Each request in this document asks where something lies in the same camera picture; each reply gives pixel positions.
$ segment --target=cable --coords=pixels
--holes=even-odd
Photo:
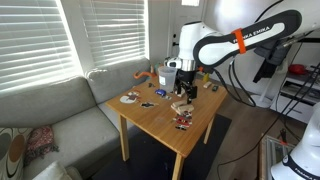
[[[235,68],[234,68],[234,64],[235,64],[235,63],[234,63],[234,60],[235,60],[235,56],[233,57],[233,60],[232,60],[232,62],[231,62],[230,65],[229,65],[228,75],[229,75],[229,79],[230,79],[230,82],[231,82],[231,84],[232,84],[232,87],[233,87],[233,89],[235,90],[235,92],[236,92],[236,94],[237,94],[238,97],[236,97],[234,94],[232,94],[232,93],[230,92],[230,90],[229,90],[226,82],[224,81],[223,77],[221,76],[220,72],[219,72],[217,69],[213,69],[213,71],[214,71],[214,72],[216,73],[216,75],[218,76],[221,84],[222,84],[222,85],[224,86],[224,88],[227,90],[228,94],[229,94],[235,101],[237,101],[237,102],[239,102],[239,103],[242,103],[242,104],[245,104],[245,105],[250,106],[250,107],[256,107],[256,103],[255,103],[254,100],[251,98],[251,96],[249,95],[248,91],[242,86],[242,84],[240,83],[240,81],[239,81],[239,79],[238,79],[238,77],[237,77],[237,74],[236,74]],[[234,83],[233,83],[233,80],[232,80],[232,78],[231,78],[231,67],[232,67],[233,74],[234,74],[234,77],[235,77],[237,83],[239,84],[239,86],[240,86],[240,88],[242,89],[242,91],[245,92],[246,96],[250,99],[250,101],[252,102],[252,104],[249,104],[249,103],[247,103],[247,102],[244,102],[244,101],[242,100],[242,98],[240,97],[238,91],[236,90],[236,88],[235,88],[235,86],[234,86]]]
[[[234,78],[236,79],[236,81],[239,84],[239,86],[241,87],[241,89],[244,91],[244,93],[247,95],[247,97],[249,97],[250,101],[253,103],[253,105],[249,105],[247,103],[245,103],[245,104],[248,105],[248,106],[251,106],[251,107],[256,107],[256,102],[252,99],[252,97],[250,96],[248,91],[242,86],[242,84],[240,83],[240,81],[238,79],[238,76],[237,76],[236,71],[235,71],[235,62],[232,63],[232,72],[234,74]]]
[[[311,73],[311,75],[310,75],[309,77],[312,77],[312,75],[314,74],[314,72],[315,72],[317,69],[319,69],[319,67],[320,67],[320,63],[318,63],[317,67],[314,69],[314,71]],[[311,83],[311,85],[309,86],[309,89],[311,89],[311,87],[312,87],[313,84],[315,83],[315,80],[316,80],[316,78],[318,77],[319,73],[320,73],[320,71],[317,71],[317,75],[315,76],[314,81],[313,81],[313,82]],[[294,95],[294,97],[297,97],[297,95],[300,93],[301,90],[302,90],[302,88],[300,88],[300,89],[296,92],[296,94]],[[225,163],[218,164],[217,173],[218,173],[218,178],[219,178],[219,179],[220,179],[219,167],[220,167],[220,166],[223,166],[223,165],[226,165],[226,164],[229,164],[229,163],[232,163],[232,162],[235,162],[235,161],[238,161],[238,160],[242,159],[243,157],[247,156],[248,154],[250,154],[252,151],[254,151],[254,150],[259,146],[259,143],[260,143],[260,141],[263,139],[263,137],[269,132],[269,130],[274,126],[274,124],[278,121],[278,119],[279,119],[282,115],[284,115],[284,112],[287,110],[287,108],[290,106],[290,104],[292,103],[293,100],[294,100],[294,98],[292,98],[292,99],[289,101],[289,103],[286,105],[286,107],[281,111],[281,113],[278,114],[277,118],[273,121],[273,123],[269,126],[269,128],[263,133],[263,135],[260,137],[259,141],[255,144],[255,146],[254,146],[253,148],[251,148],[251,149],[250,149],[249,151],[247,151],[244,155],[242,155],[242,156],[240,156],[240,157],[238,157],[238,158],[236,158],[236,159],[233,159],[233,160],[228,161],[228,162],[225,162]]]
[[[296,93],[296,96],[298,95],[298,93],[300,93],[300,91],[302,91],[302,89],[306,86],[306,84],[309,82],[309,80],[312,78],[312,76],[317,72],[316,76],[313,78],[313,81],[311,82],[310,86],[308,86],[307,91],[297,100],[295,105],[293,105],[291,107],[291,109],[285,114],[286,116],[297,106],[297,104],[304,98],[304,96],[306,96],[309,93],[309,91],[311,90],[312,86],[314,85],[314,83],[316,82],[316,80],[317,80],[317,78],[319,76],[319,71],[317,71],[319,69],[319,67],[320,67],[320,63],[318,63],[318,65],[314,68],[312,73],[308,76],[308,78],[306,79],[304,84],[300,87],[300,89]]]
[[[293,56],[290,65],[291,65],[291,64],[293,63],[293,61],[296,59],[296,56],[297,56],[298,53],[300,52],[300,49],[301,49],[301,47],[302,47],[302,44],[303,44],[303,43],[300,43],[300,46],[299,46],[298,50],[296,51],[295,55]],[[285,80],[286,80],[286,78],[283,79],[280,87],[282,87],[282,86],[284,85]],[[276,111],[277,111],[277,112],[278,112],[278,100],[279,100],[279,96],[280,96],[280,91],[279,91],[279,93],[277,94],[276,102],[275,102],[275,106],[276,106],[275,108],[276,108]],[[297,139],[298,141],[300,141],[301,138],[300,138],[298,135],[296,135],[295,133],[293,133],[293,131],[285,124],[285,122],[286,122],[286,119],[285,119],[285,118],[286,118],[286,117],[284,117],[284,120],[283,120],[283,121],[281,120],[281,122],[284,124],[284,127],[288,130],[288,132],[289,132],[295,139]]]
[[[280,0],[280,1],[277,1],[277,2],[275,2],[275,3],[273,3],[273,4],[271,4],[267,9],[265,9],[265,10],[260,14],[260,16],[259,16],[259,17],[256,19],[256,21],[254,21],[254,22],[255,22],[255,23],[258,22],[258,21],[260,20],[260,18],[261,18],[269,9],[271,9],[273,6],[281,3],[282,1],[283,1],[283,0]]]

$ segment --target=wooden table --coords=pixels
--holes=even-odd
[[[155,87],[149,87],[149,83],[153,83]],[[175,94],[168,94],[172,97],[171,100],[162,99],[155,94],[155,90],[159,89],[158,78],[144,82],[106,102],[108,107],[118,113],[124,161],[129,159],[126,122],[128,120],[177,153],[172,179],[180,179],[184,159],[188,157],[206,129],[204,143],[207,143],[216,111],[227,95],[223,87],[219,87],[218,91],[213,92],[212,85],[205,89],[203,88],[204,82],[201,80],[196,80],[195,84],[198,86],[198,94],[197,98],[192,101],[195,108],[192,111],[192,125],[186,131],[175,128],[177,123],[172,119],[176,116],[176,112],[170,107],[173,102],[186,99],[186,96],[180,98]],[[120,102],[122,96],[132,91],[139,92],[140,102],[132,104]],[[143,108],[141,107],[142,102],[153,102],[158,105]]]

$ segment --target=couch cushion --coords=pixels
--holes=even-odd
[[[82,171],[120,146],[119,132],[98,107],[53,124],[52,128],[60,151],[33,160],[24,169],[26,179],[35,177],[56,160],[64,167],[74,166]]]
[[[105,103],[101,103],[98,107],[102,110],[102,112],[110,119],[112,124],[119,130],[119,122],[118,122],[118,114],[107,107]],[[131,138],[134,135],[138,134],[141,130],[132,124],[130,121],[127,121],[127,128],[128,128],[128,137]]]
[[[0,98],[0,127],[40,127],[95,106],[84,77]]]
[[[136,71],[150,71],[149,60],[130,61],[88,72],[87,79],[97,104],[144,82],[146,77],[134,79]]]

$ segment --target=window blinds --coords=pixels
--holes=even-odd
[[[79,0],[96,67],[145,57],[144,0]]]
[[[55,0],[1,0],[0,93],[78,74]]]

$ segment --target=small object on table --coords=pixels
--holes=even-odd
[[[166,99],[166,100],[171,100],[171,97],[170,97],[170,96],[167,96],[167,95],[166,95],[166,96],[161,96],[161,98],[162,98],[162,99]]]
[[[184,111],[188,111],[188,112],[191,112],[194,110],[194,107],[193,105],[189,104],[189,105],[184,105],[184,106],[179,106],[178,107],[178,111],[179,112],[184,112]]]
[[[153,107],[155,105],[158,105],[156,103],[152,103],[152,102],[144,102],[144,103],[141,103],[141,106],[144,107],[144,108],[149,108],[149,107]]]
[[[125,104],[135,103],[140,99],[138,91],[131,91],[127,95],[124,95],[120,98],[120,101]]]
[[[171,105],[171,108],[176,111],[177,114],[181,114],[181,112],[178,110],[177,107],[174,107],[173,105]]]
[[[182,125],[176,126],[176,129],[183,130],[183,131],[187,130],[187,128],[185,126],[182,126]]]
[[[182,97],[184,94],[186,93],[186,91],[184,89],[181,89],[181,92],[178,94],[178,91],[175,91],[175,94],[178,96],[178,97]]]
[[[205,73],[203,78],[202,78],[203,82],[208,82],[209,81],[209,73]]]
[[[203,87],[208,88],[211,84],[212,84],[212,82],[208,81],[203,85]]]
[[[175,118],[173,118],[173,120],[178,124],[178,126],[176,126],[177,129],[183,128],[182,130],[187,130],[188,127],[191,126],[192,122],[191,122],[191,113],[188,111],[185,111],[181,114],[177,114],[177,116]]]
[[[216,92],[218,89],[219,89],[219,86],[218,86],[218,85],[214,85],[214,86],[212,87],[212,91],[213,91],[213,92]]]
[[[186,100],[182,100],[182,101],[177,101],[177,102],[172,103],[172,106],[173,107],[179,107],[179,106],[185,105],[185,104],[187,104],[187,101]]]
[[[166,91],[163,89],[157,89],[155,93],[161,95],[162,97],[167,94]]]
[[[156,87],[156,86],[152,83],[149,83],[148,87]]]

